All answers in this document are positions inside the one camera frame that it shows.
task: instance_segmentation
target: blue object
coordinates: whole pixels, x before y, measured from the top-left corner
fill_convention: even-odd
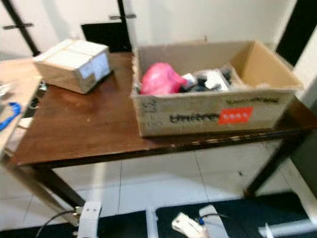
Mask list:
[[[13,115],[8,117],[7,119],[5,119],[3,122],[0,123],[0,131],[2,131],[3,129],[5,129],[10,122],[21,113],[22,111],[22,107],[20,104],[18,103],[9,103],[9,105],[12,107],[13,110]]]

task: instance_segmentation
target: open cardboard box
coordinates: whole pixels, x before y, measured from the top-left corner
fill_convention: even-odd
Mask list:
[[[231,63],[250,88],[140,95],[137,86],[156,62],[171,64],[180,75]],[[135,53],[133,68],[131,97],[141,136],[272,128],[302,88],[288,67],[257,41],[141,47]]]

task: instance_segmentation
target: white tiled floor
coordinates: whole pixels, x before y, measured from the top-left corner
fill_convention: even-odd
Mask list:
[[[153,211],[162,206],[241,197],[242,189],[265,163],[276,143],[254,143],[55,171],[83,198],[102,200],[102,216],[144,209]],[[278,171],[260,194],[290,190],[292,186],[288,181],[292,172],[284,173]],[[7,174],[0,174],[0,180],[0,229],[39,226],[53,215]]]

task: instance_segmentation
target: red label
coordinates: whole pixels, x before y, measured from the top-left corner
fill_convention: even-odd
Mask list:
[[[227,108],[221,111],[219,124],[248,122],[253,112],[253,107]]]

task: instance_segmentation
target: brown tabletop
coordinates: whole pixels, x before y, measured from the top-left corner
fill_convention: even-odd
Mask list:
[[[88,95],[51,86],[11,162],[48,168],[294,136],[317,128],[295,100],[275,129],[141,138],[130,90],[132,55],[111,55],[114,73]]]

